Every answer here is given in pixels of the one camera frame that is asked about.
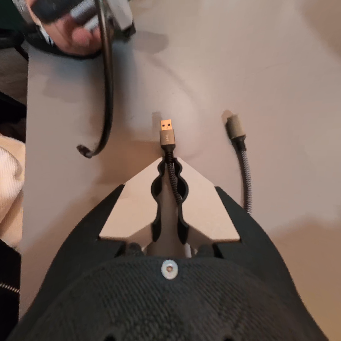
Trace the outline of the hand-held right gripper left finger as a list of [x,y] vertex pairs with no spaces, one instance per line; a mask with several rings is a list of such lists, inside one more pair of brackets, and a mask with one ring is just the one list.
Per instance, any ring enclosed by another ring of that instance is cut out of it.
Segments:
[[157,202],[152,196],[151,186],[159,176],[156,159],[123,187],[117,202],[106,220],[100,239],[123,241],[127,244],[152,243],[152,223],[157,215]]

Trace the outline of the silver mesh wristwatch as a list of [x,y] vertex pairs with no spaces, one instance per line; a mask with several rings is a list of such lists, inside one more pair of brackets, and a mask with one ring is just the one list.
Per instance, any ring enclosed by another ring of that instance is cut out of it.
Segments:
[[46,32],[44,26],[38,18],[32,17],[31,11],[28,9],[27,1],[25,0],[12,0],[16,9],[18,10],[21,17],[24,19],[25,23],[28,24],[29,28],[36,28],[38,32],[42,35],[43,39],[49,46],[55,46],[54,41],[50,38]]

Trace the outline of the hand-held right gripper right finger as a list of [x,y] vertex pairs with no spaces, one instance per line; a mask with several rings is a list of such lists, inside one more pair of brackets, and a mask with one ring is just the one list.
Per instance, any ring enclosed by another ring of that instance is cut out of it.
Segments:
[[174,159],[178,205],[177,233],[190,246],[239,242],[240,236],[214,184],[181,158]]

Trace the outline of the grey desk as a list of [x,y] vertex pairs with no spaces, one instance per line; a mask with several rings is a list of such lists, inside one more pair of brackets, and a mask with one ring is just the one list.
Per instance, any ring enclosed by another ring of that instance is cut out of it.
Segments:
[[283,256],[308,310],[340,340],[340,1],[132,1],[137,32],[113,45],[113,130],[86,159],[103,115],[100,58],[30,48],[21,317],[76,224],[160,155],[176,156],[235,201],[241,177],[224,128],[239,115],[253,218]]

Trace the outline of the black USB hub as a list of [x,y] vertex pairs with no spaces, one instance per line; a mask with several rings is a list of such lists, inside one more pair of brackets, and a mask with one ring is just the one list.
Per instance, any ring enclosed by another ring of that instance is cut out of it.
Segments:
[[106,146],[113,124],[114,105],[114,79],[113,79],[113,52],[112,39],[107,21],[107,10],[103,0],[95,0],[96,10],[99,20],[99,29],[102,42],[102,56],[104,65],[104,121],[103,130],[98,145],[94,150],[90,150],[84,145],[78,145],[77,149],[81,155],[91,159],[98,155]]

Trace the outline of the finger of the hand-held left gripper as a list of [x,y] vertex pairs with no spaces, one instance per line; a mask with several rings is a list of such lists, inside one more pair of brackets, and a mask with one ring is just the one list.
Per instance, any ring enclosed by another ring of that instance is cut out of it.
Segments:
[[109,18],[114,31],[121,36],[132,36],[136,29],[128,0],[107,0]]

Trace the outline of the person's left hand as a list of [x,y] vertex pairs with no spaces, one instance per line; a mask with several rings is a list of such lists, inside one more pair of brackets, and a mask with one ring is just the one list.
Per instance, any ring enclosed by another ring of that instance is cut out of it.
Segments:
[[92,32],[87,31],[76,23],[70,14],[64,15],[50,24],[42,23],[42,27],[54,45],[64,53],[86,56],[96,53],[102,48],[99,28]]

